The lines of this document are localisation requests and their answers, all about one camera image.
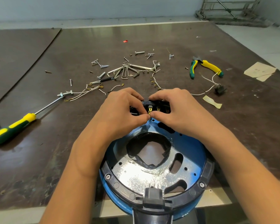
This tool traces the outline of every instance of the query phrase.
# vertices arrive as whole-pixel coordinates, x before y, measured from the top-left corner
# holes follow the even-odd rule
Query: beige paper piece
[[[204,96],[203,100],[205,100],[207,103],[210,103],[211,105],[215,106],[216,108],[220,109],[222,107],[222,104],[216,103],[212,98],[208,96]]]
[[[266,64],[262,64],[260,62],[256,62],[255,64],[253,64],[251,67],[249,67],[244,74],[248,75],[252,78],[259,78],[261,76],[267,76],[268,77],[264,77],[264,78],[260,78],[258,80],[262,81],[262,80],[266,80],[267,78],[269,78],[274,72],[276,71],[276,67],[271,67],[269,65]]]

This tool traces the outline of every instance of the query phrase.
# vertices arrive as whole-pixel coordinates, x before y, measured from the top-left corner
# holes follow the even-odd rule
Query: forearm
[[[205,146],[253,224],[280,224],[280,182],[226,128]]]
[[[92,161],[87,152],[87,165],[82,164],[81,149],[81,145],[75,142],[60,181],[42,216],[41,224],[90,222],[99,166],[97,159]]]

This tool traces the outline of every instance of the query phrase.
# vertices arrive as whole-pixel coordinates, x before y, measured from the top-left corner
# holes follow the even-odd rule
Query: yellow pliers handle
[[[213,72],[215,72],[217,75],[219,75],[220,78],[223,77],[224,73],[221,71],[220,68],[218,68],[217,66],[209,63],[206,60],[203,60],[203,63],[201,64],[203,67],[207,67],[209,69],[211,69]]]

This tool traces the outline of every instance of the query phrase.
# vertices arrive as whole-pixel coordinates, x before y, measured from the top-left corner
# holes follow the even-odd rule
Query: brown tabletop
[[[60,30],[0,30],[0,100],[33,66]]]
[[[167,48],[174,54],[171,60]],[[144,55],[130,57],[135,51],[156,54],[148,60]],[[55,100],[60,92],[82,91],[86,83],[96,80],[103,70],[120,67],[124,56],[132,64],[147,67],[153,67],[152,61],[158,60],[162,70],[155,78],[160,86],[179,87],[191,93],[202,93],[212,86],[199,74],[194,80],[190,79],[185,67],[190,67],[193,56],[220,67],[225,75],[214,80],[226,86],[228,92],[220,97],[213,91],[208,95],[222,103],[222,108],[206,103],[203,96],[196,99],[280,179],[280,71],[265,82],[244,75],[255,62],[268,63],[210,22],[63,30],[0,102],[0,124],[8,125],[26,113],[37,111]],[[98,65],[92,67],[91,62],[96,59],[110,67],[103,70]],[[51,69],[53,74],[44,73]],[[196,73],[199,72],[207,78],[212,76],[212,72],[202,66],[196,68]],[[130,86],[148,99],[157,91],[149,76],[151,73],[141,73],[135,79],[105,82],[103,91],[125,83],[124,87]],[[48,203],[73,142],[104,100],[104,94],[96,90],[73,102],[59,102],[38,115],[39,120],[10,143],[0,146],[0,209]]]

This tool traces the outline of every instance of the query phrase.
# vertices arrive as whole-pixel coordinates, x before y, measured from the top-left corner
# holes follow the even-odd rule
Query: light blue wall
[[[261,0],[256,12],[280,25],[280,0]]]
[[[191,16],[202,0],[0,0],[0,21]]]

